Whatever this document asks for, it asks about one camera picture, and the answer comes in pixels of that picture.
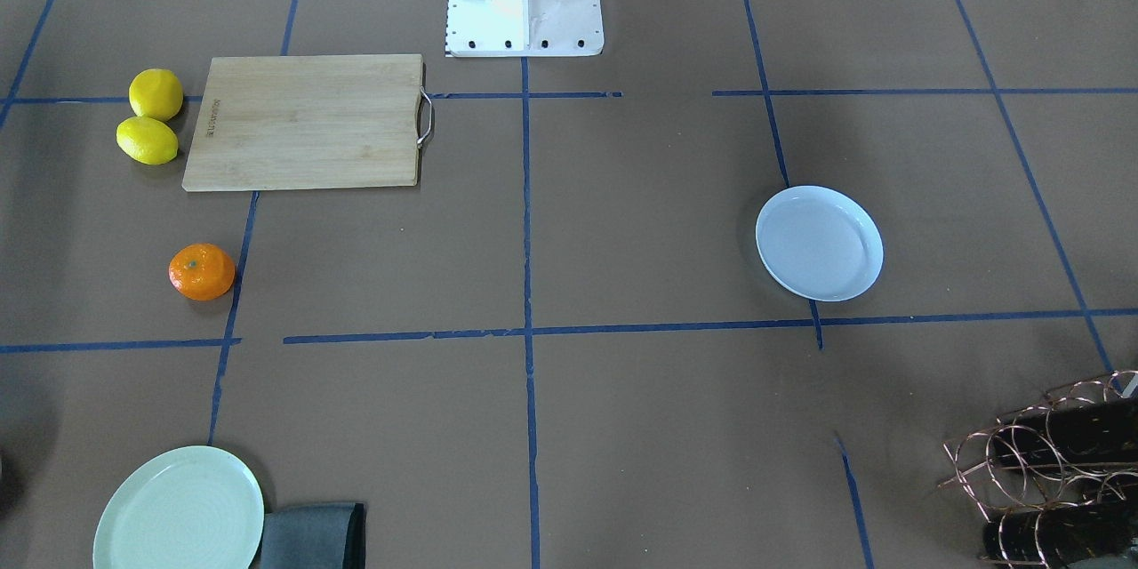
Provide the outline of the orange mandarin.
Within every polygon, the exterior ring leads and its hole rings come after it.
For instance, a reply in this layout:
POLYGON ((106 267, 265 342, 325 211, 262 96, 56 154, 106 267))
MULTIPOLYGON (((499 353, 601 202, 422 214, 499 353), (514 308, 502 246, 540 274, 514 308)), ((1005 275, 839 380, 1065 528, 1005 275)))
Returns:
POLYGON ((167 275, 187 299, 217 299, 236 283, 236 261, 216 244, 189 244, 174 254, 167 275))

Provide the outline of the light blue plate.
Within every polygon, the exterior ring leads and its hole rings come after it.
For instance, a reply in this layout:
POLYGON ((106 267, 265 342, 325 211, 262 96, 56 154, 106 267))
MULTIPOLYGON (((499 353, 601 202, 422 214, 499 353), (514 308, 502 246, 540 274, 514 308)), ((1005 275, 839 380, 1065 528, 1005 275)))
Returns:
POLYGON ((885 266, 877 222, 832 188, 782 189, 757 213, 753 240, 773 280, 810 300, 859 297, 885 266))

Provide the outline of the light green plate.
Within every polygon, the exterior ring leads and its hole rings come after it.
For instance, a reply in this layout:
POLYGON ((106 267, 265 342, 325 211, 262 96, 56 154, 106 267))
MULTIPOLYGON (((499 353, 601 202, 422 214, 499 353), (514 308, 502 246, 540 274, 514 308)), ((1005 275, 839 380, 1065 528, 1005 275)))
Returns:
POLYGON ((236 455, 185 446, 119 484, 96 528, 94 568, 248 568, 259 553, 265 504, 236 455))

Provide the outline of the bamboo cutting board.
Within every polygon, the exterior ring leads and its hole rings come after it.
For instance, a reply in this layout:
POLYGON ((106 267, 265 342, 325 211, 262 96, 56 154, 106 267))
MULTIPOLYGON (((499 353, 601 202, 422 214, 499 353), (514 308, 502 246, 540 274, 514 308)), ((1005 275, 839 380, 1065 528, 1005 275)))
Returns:
POLYGON ((421 53, 216 56, 182 187, 414 187, 432 119, 421 53))

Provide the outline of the dark grey folded cloth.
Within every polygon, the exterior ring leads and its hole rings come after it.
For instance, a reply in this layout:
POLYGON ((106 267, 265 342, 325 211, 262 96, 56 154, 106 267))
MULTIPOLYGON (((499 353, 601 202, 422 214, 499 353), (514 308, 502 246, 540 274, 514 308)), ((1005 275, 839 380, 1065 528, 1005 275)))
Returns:
POLYGON ((329 501, 264 517, 259 568, 365 568, 366 506, 329 501))

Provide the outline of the lower yellow lemon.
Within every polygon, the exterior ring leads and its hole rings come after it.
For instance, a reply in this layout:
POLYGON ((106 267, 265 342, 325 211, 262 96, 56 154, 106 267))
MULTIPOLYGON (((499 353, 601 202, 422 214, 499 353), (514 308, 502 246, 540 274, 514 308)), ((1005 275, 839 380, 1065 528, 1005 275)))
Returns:
POLYGON ((172 127, 151 116, 130 116, 116 127, 119 149, 138 163, 160 165, 179 152, 179 139, 172 127))

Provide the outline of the yellow lemon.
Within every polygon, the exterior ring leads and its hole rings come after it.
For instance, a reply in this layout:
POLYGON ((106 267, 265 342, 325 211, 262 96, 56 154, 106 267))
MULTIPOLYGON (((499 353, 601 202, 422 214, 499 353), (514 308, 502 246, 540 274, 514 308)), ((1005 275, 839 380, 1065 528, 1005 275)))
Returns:
POLYGON ((172 127, 151 116, 130 116, 116 127, 119 149, 138 163, 160 165, 179 152, 179 139, 172 127))
POLYGON ((182 112, 184 91, 174 71, 146 69, 131 80, 127 101, 137 116, 170 122, 182 112))

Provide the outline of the upper yellow lemon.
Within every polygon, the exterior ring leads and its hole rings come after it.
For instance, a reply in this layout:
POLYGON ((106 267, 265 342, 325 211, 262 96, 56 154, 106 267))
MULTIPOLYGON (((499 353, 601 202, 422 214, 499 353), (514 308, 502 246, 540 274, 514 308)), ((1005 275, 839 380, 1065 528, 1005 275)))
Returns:
POLYGON ((184 91, 174 71, 146 69, 131 80, 127 101, 137 116, 170 122, 182 112, 184 91))

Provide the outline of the dark wine bottle upper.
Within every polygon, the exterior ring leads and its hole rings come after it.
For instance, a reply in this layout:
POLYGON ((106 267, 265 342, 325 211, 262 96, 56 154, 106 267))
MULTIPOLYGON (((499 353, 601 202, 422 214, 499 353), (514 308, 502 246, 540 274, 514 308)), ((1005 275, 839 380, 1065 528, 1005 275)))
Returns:
POLYGON ((1081 405, 1016 419, 996 431, 990 455, 998 465, 1074 465, 1112 471, 1137 462, 1137 399, 1081 405))

